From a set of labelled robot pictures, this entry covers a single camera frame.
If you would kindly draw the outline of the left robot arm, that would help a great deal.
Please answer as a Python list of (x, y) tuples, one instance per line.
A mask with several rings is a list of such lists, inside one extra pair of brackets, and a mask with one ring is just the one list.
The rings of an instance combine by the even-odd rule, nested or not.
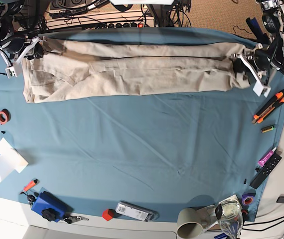
[(233, 54), (255, 78), (253, 91), (257, 96), (267, 97), (273, 75), (280, 71), (284, 75), (284, 0), (258, 0), (264, 28), (269, 36), (259, 30), (257, 24), (249, 24), (253, 34), (260, 41), (251, 52)]

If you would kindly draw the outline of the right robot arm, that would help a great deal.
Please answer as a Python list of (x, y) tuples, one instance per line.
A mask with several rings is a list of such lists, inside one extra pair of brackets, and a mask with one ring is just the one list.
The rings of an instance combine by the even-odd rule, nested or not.
[(0, 0), (0, 55), (6, 63), (9, 78), (22, 73), (22, 60), (39, 59), (44, 55), (37, 32), (40, 1)]

